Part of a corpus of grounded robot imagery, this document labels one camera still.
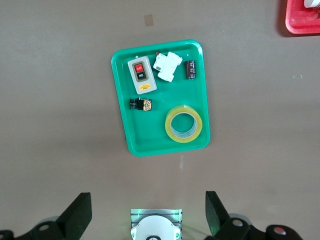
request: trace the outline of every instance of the gray tabletop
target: gray tabletop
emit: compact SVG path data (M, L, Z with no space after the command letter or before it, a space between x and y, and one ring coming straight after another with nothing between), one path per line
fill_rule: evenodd
M183 209L183 239L201 240L210 233L205 191L214 190L262 231L282 224L317 239L320 37L290 35L285 8L281 0L0 1L0 229L19 236L91 192L85 240L129 240L138 208ZM203 47L211 142L135 157L111 57L184 39Z

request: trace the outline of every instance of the yellow adhesive tape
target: yellow adhesive tape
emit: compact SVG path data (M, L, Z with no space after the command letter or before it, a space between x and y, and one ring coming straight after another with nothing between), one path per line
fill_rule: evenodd
M172 127L173 119L179 114L189 114L193 117L193 126L186 132L179 132ZM195 140L202 130L202 120L200 115L191 106L182 104L169 110L165 118L165 131L168 136L178 143L189 143Z

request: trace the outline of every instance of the hole in tape roll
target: hole in tape roll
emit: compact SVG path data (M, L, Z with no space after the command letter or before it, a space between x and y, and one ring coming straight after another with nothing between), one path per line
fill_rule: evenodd
M176 114L170 122L170 129L173 135L180 139L186 139L194 135L197 127L197 119L188 112L180 112Z

